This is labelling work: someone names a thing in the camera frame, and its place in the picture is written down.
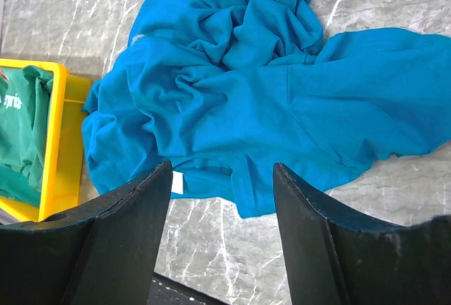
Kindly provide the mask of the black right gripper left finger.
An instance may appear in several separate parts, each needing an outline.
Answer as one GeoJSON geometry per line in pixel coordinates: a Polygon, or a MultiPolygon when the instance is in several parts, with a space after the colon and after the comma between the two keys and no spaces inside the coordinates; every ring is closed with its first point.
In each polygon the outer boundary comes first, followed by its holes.
{"type": "Polygon", "coordinates": [[[168,204],[169,162],[40,222],[1,226],[2,304],[146,304],[168,204]]]}

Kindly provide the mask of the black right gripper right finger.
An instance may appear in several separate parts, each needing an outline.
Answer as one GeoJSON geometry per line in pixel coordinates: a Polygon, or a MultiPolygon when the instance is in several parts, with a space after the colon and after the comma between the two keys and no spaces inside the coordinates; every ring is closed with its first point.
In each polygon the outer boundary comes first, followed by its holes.
{"type": "Polygon", "coordinates": [[[293,304],[449,304],[450,217],[368,216],[281,163],[273,191],[293,304]]]}

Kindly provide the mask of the blue t shirt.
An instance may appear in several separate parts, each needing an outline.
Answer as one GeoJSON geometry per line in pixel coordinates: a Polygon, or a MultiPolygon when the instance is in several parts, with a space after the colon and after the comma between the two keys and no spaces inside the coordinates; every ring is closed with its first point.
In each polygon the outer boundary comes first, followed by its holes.
{"type": "Polygon", "coordinates": [[[274,213],[284,163],[326,191],[450,140],[450,38],[400,28],[325,38],[311,0],[145,0],[95,82],[82,138],[107,193],[170,161],[185,198],[274,213]]]}

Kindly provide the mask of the green enterprise t shirt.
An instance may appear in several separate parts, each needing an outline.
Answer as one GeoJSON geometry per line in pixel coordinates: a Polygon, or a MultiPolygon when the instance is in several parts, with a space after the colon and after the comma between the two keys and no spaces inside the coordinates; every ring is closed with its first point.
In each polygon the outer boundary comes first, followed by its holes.
{"type": "Polygon", "coordinates": [[[38,207],[54,81],[36,66],[1,68],[1,196],[38,207]]]}

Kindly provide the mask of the yellow plastic tray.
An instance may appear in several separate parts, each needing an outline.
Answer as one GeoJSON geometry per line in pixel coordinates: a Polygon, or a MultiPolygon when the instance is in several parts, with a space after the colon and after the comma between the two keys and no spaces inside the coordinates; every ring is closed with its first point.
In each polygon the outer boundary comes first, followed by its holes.
{"type": "Polygon", "coordinates": [[[78,205],[83,158],[81,124],[85,117],[82,107],[91,81],[55,62],[3,58],[1,66],[37,66],[54,74],[39,207],[1,198],[1,209],[16,220],[41,221],[78,205]]]}

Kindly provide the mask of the black mounting base rail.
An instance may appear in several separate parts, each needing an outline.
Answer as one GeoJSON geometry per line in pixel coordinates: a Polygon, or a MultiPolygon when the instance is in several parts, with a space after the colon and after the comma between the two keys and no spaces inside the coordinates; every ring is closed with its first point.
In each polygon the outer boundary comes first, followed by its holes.
{"type": "Polygon", "coordinates": [[[220,299],[158,273],[152,276],[147,305],[228,305],[220,299]]]}

